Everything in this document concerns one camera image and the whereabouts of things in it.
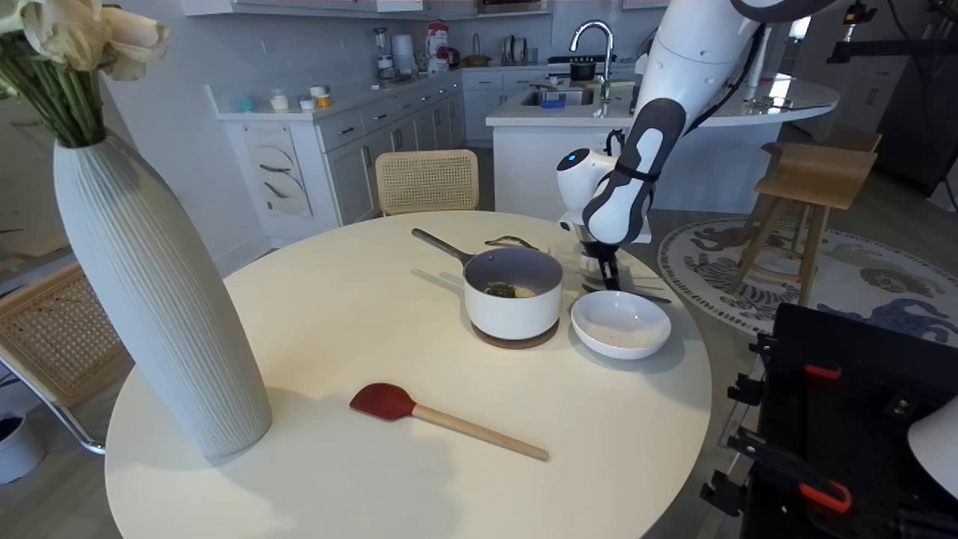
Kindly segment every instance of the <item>kitchen sink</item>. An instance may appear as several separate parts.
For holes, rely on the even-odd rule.
[[[539,106],[544,101],[565,101],[566,106],[592,105],[595,92],[592,90],[540,91],[529,94],[522,100],[525,106]]]

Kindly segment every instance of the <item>spatula head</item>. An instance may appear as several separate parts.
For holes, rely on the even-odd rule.
[[[386,421],[396,421],[413,414],[416,401],[405,389],[392,384],[369,384],[360,389],[350,408]]]

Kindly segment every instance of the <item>faucet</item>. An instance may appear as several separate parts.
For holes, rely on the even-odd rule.
[[[609,69],[612,65],[612,29],[609,28],[604,21],[599,19],[587,20],[579,25],[579,28],[577,28],[576,32],[572,35],[572,44],[569,45],[569,50],[576,52],[576,49],[579,48],[579,37],[582,36],[582,32],[592,27],[598,28],[605,33],[605,70],[603,74],[599,76],[599,83],[602,85],[602,103],[603,105],[608,105],[612,102],[612,79],[609,76]]]

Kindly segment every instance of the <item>white bowl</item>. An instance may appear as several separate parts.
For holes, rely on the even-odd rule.
[[[657,305],[634,293],[612,291],[576,301],[572,326],[586,346],[616,360],[647,358],[672,333],[672,322]]]

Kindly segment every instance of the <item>white flower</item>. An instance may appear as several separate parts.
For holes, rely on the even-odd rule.
[[[100,0],[34,0],[23,9],[23,30],[41,55],[77,71],[100,65],[110,25]]]
[[[167,53],[170,29],[153,19],[116,8],[103,8],[102,17],[112,30],[109,48],[117,60],[107,72],[117,81],[143,78],[147,62],[161,59]]]
[[[23,30],[24,6],[28,0],[0,0],[0,34]]]

